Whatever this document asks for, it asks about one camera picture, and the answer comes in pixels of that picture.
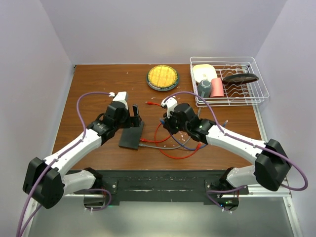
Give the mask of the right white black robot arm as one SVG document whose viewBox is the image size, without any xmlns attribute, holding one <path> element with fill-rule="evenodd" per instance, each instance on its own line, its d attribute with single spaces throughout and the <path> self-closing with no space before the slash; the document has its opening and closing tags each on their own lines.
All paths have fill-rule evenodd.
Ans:
<svg viewBox="0 0 316 237">
<path fill-rule="evenodd" d="M 194 141 L 217 146 L 230 151 L 248 162 L 250 166 L 228 168 L 215 183 L 215 189 L 231 194 L 239 187 L 259 184 L 270 191 L 277 191 L 289 172 L 291 165 L 275 155 L 285 152 L 276 140 L 269 142 L 250 139 L 231 132 L 209 119 L 201 119 L 187 103 L 162 102 L 166 109 L 163 127 L 170 133 L 185 132 Z"/>
</svg>

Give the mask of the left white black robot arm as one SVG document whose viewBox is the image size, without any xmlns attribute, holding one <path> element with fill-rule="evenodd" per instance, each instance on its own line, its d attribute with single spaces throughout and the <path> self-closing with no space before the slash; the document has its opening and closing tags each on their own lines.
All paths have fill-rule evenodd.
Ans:
<svg viewBox="0 0 316 237">
<path fill-rule="evenodd" d="M 27 168 L 23 191 L 46 209 L 55 206 L 71 193 L 88 190 L 92 194 L 101 191 L 103 176 L 92 168 L 69 174 L 69 170 L 91 151 L 101 147 L 121 128 L 139 127 L 141 117 L 136 104 L 131 116 L 125 104 L 111 102 L 75 140 L 45 159 L 32 159 Z"/>
</svg>

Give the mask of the black network switch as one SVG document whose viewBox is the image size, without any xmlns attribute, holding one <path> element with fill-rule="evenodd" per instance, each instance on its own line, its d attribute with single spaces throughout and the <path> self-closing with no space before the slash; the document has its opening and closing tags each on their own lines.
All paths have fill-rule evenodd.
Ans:
<svg viewBox="0 0 316 237">
<path fill-rule="evenodd" d="M 139 127 L 123 129 L 118 146 L 120 148 L 138 150 L 145 123 L 142 121 Z"/>
</svg>

